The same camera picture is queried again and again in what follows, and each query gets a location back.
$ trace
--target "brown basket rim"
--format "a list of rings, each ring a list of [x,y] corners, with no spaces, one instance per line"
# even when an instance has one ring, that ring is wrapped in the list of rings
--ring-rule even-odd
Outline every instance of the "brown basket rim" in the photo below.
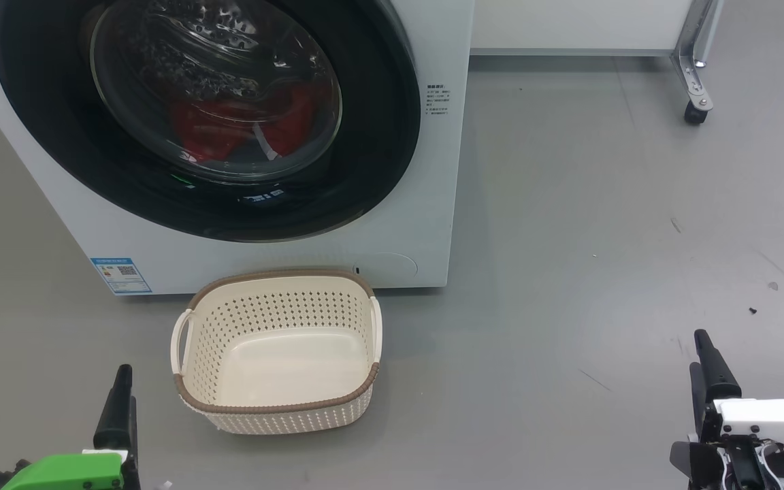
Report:
[[[362,289],[365,289],[368,297],[374,297],[374,290],[371,289],[371,286],[368,286],[368,283],[365,282],[360,276],[357,276],[351,272],[346,272],[343,270],[321,270],[321,269],[293,269],[293,270],[282,270],[282,271],[268,271],[268,272],[256,272],[252,274],[243,274],[239,276],[230,276],[224,277],[218,281],[211,282],[209,285],[206,285],[204,288],[201,289],[192,300],[190,300],[189,305],[187,306],[190,310],[195,310],[195,307],[199,305],[199,303],[209,294],[209,292],[213,291],[214,289],[220,288],[221,286],[227,286],[228,284],[234,284],[237,282],[246,282],[246,281],[255,281],[258,279],[275,279],[280,277],[298,277],[298,276],[331,276],[331,277],[342,277],[344,279],[349,279],[358,285],[361,286]],[[373,363],[371,365],[370,372],[367,373],[367,378],[365,382],[361,384],[360,387],[356,388],[352,393],[346,394],[342,397],[331,398],[328,400],[318,401],[318,402],[308,402],[302,404],[281,404],[281,406],[220,406],[220,404],[207,404],[200,402],[196,397],[193,397],[192,394],[186,390],[186,383],[183,381],[183,375],[177,373],[174,375],[174,382],[177,385],[178,394],[180,397],[183,398],[184,403],[188,404],[188,406],[192,406],[194,409],[198,410],[199,412],[207,412],[207,413],[221,413],[227,415],[269,415],[272,413],[288,413],[288,412],[307,412],[308,410],[321,410],[325,408],[331,408],[333,406],[341,406],[342,404],[347,404],[361,395],[365,394],[368,391],[368,388],[374,384],[374,381],[377,378],[377,373],[380,370],[380,363]]]

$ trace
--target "basket handle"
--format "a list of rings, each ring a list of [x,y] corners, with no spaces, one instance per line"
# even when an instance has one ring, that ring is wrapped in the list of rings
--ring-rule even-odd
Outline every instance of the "basket handle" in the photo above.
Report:
[[[376,297],[371,297],[371,319],[374,320],[374,362],[379,363],[383,351],[383,315]]]
[[[193,322],[190,319],[192,313],[192,309],[189,308],[181,313],[177,323],[174,323],[174,332],[171,333],[171,372],[174,374],[183,375],[183,371],[186,368],[180,360],[180,338],[183,336],[183,328],[187,323],[189,323],[189,331],[186,333],[186,348],[183,351],[183,359],[189,359],[189,344],[190,339],[193,337]]]

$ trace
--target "front-loading washing machine door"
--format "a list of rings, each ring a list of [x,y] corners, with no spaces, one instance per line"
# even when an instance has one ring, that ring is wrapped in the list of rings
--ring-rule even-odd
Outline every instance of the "front-loading washing machine door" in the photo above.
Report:
[[[419,136],[416,72],[384,0],[0,0],[0,81],[85,186],[234,242],[365,214]]]

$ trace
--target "gray floor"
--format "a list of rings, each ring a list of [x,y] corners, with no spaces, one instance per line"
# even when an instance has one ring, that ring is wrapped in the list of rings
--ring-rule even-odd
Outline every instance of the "gray floor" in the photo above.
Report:
[[[111,297],[0,134],[0,466],[89,446],[129,362],[147,487],[684,488],[694,329],[784,397],[784,2],[730,0],[704,78],[688,127],[666,60],[475,59],[451,283],[383,295],[361,421],[285,438],[180,403],[186,298]]]

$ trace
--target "basket bottom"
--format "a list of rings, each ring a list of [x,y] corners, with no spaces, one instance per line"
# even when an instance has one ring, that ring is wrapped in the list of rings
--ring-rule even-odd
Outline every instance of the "basket bottom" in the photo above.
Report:
[[[283,406],[342,397],[370,372],[365,340],[338,328],[283,329],[234,342],[220,367],[217,404]]]

